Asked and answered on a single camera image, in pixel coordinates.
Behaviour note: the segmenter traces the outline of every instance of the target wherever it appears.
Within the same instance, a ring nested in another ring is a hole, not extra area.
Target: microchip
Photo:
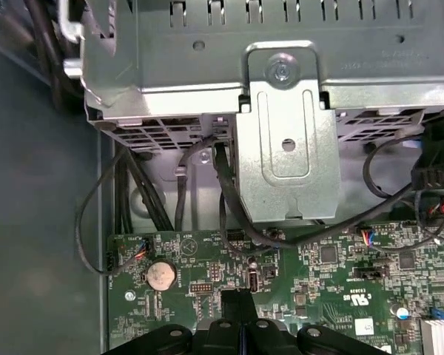
[[[263,277],[267,280],[274,279],[276,277],[276,268],[274,266],[264,267]]]
[[[404,344],[403,335],[402,334],[395,334],[394,335],[394,343],[396,345],[403,345]]]
[[[321,246],[320,261],[322,263],[336,263],[337,249],[335,248],[335,246]]]
[[[399,257],[399,264],[401,270],[415,268],[414,253],[402,253]]]
[[[296,305],[305,305],[306,304],[306,295],[301,293],[295,294],[295,303]]]
[[[214,292],[214,285],[211,283],[192,283],[189,285],[191,294],[211,294]]]
[[[300,318],[307,318],[308,317],[308,310],[306,307],[296,307],[295,313]]]
[[[230,229],[227,231],[229,242],[241,242],[245,239],[245,233],[240,229]]]
[[[407,331],[409,328],[411,328],[411,326],[412,326],[412,323],[411,323],[411,320],[409,320],[409,319],[397,321],[397,327],[401,331]]]

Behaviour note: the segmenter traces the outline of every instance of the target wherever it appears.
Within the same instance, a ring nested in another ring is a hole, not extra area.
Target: gray floor
[[[0,354],[99,354],[98,278],[78,261],[73,215],[98,139],[0,55]],[[96,204],[84,231],[97,240]],[[90,248],[97,252],[97,244]]]

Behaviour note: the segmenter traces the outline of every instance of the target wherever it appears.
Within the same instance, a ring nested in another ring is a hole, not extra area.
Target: capacitor
[[[168,260],[155,261],[147,271],[147,283],[155,291],[166,291],[176,281],[176,267]]]
[[[254,257],[249,257],[246,263],[249,265],[249,268],[256,269],[258,267],[257,260]]]
[[[399,320],[407,320],[409,318],[409,311],[404,307],[399,307],[396,316]]]

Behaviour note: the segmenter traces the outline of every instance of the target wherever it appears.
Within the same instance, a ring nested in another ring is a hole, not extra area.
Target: circuit board component
[[[422,238],[411,223],[369,227],[373,243],[382,246]],[[289,239],[312,230],[277,232]],[[216,231],[161,232],[111,236],[110,261],[125,261],[144,238],[151,251],[109,278],[112,348],[167,323],[195,329],[201,320],[218,318],[221,291],[233,288],[249,288],[258,316],[284,322],[293,334],[304,323],[316,323],[390,354],[427,354],[421,322],[444,317],[444,243],[386,255],[366,246],[358,233],[344,231],[320,243],[247,259],[231,255]],[[253,247],[241,231],[232,231],[232,243]],[[174,265],[175,279],[158,291],[141,275],[148,278],[150,266],[161,260]],[[128,290],[135,301],[125,300]]]

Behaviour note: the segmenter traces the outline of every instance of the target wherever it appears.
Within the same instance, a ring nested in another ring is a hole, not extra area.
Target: heatsink
[[[444,355],[444,320],[421,320],[423,353]]]

